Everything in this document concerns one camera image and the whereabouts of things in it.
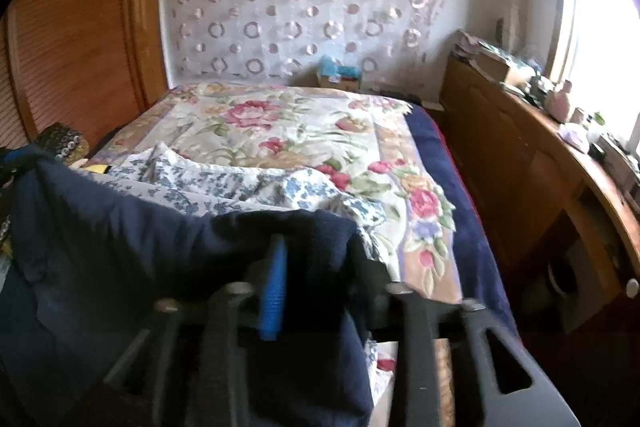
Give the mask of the cardboard box on cabinet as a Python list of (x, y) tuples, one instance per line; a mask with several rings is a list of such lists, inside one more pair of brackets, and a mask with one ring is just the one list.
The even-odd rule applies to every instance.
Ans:
[(498, 55), (480, 52), (474, 57), (475, 67), (490, 79), (517, 86), (524, 81), (518, 65)]

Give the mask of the navy printed t-shirt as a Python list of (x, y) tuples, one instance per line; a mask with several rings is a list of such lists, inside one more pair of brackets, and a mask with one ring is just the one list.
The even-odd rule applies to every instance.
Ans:
[(1, 293), (6, 426), (67, 421), (153, 303), (196, 306), (280, 251), (281, 322), (260, 338), (256, 407), (281, 426), (364, 426), (373, 401), (355, 307), (354, 221), (323, 210), (189, 216), (120, 193), (25, 146), (13, 184), (12, 265)]

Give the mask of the dark circle patterned cloth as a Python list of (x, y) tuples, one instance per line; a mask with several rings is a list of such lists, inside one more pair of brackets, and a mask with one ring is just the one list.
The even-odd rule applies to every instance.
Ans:
[(89, 154), (89, 143), (84, 135), (62, 122), (51, 124), (40, 132), (34, 143), (65, 165), (72, 165)]

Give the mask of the brown wooden wardrobe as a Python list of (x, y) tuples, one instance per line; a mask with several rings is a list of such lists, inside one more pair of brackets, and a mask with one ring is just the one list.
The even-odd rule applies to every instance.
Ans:
[(100, 147), (168, 90), (158, 0), (11, 0), (1, 17), (1, 143), (60, 122)]

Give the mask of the blue floral white pillow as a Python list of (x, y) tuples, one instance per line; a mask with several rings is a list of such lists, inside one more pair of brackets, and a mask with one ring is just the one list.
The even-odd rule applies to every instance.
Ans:
[(258, 210), (324, 210), (356, 222), (367, 256), (381, 260), (390, 241), (379, 202), (350, 195), (310, 168), (226, 167), (186, 159), (163, 142), (111, 166), (107, 174), (79, 170), (122, 194), (175, 209), (188, 216), (221, 216)]

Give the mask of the pink bottle on cabinet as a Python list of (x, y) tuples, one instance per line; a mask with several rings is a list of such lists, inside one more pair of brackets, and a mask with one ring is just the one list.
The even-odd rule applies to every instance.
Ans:
[(555, 121), (564, 124), (570, 119), (570, 111), (572, 103), (570, 103), (570, 94), (572, 93), (573, 83), (565, 80), (559, 89), (550, 91), (544, 103), (544, 110)]

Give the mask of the window with brown frame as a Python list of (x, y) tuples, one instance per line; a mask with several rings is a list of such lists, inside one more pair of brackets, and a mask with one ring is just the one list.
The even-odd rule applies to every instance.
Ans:
[(561, 0), (551, 79), (570, 104), (639, 154), (639, 10), (636, 0)]

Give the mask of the floral pink quilt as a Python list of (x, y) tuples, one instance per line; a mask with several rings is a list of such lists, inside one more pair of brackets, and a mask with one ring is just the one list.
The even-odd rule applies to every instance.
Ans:
[(317, 170), (383, 205), (390, 251), (380, 261), (394, 280), (457, 303), (456, 207), (423, 166), (409, 113), (406, 102), (334, 89), (191, 83), (120, 130), (88, 165), (119, 166), (163, 142), (201, 164)]

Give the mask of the navy blue bed blanket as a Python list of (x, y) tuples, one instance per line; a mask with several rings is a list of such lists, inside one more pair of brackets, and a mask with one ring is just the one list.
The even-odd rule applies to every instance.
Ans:
[(449, 202), (456, 206), (454, 224), (457, 231), (454, 232), (452, 250), (462, 295), (484, 303), (513, 335), (518, 335), (494, 253), (442, 132), (426, 110), (416, 104), (411, 106), (406, 121), (423, 166), (444, 189)]

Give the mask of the yellow plush toy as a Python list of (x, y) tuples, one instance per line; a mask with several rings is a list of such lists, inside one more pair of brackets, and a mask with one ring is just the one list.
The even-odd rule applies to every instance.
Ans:
[(90, 171), (93, 173), (99, 173), (99, 174), (107, 174), (111, 169), (110, 165), (102, 165), (102, 164), (96, 164), (96, 165), (87, 165), (82, 167), (82, 170), (86, 170), (86, 171)]

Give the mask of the wooden side cabinet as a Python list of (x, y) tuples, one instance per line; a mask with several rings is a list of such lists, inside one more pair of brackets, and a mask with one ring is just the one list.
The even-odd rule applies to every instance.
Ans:
[(567, 145), (539, 109), (450, 57), (439, 95), (449, 150), (480, 214), (500, 271), (570, 260), (573, 332), (626, 301), (639, 278), (639, 222), (612, 178)]

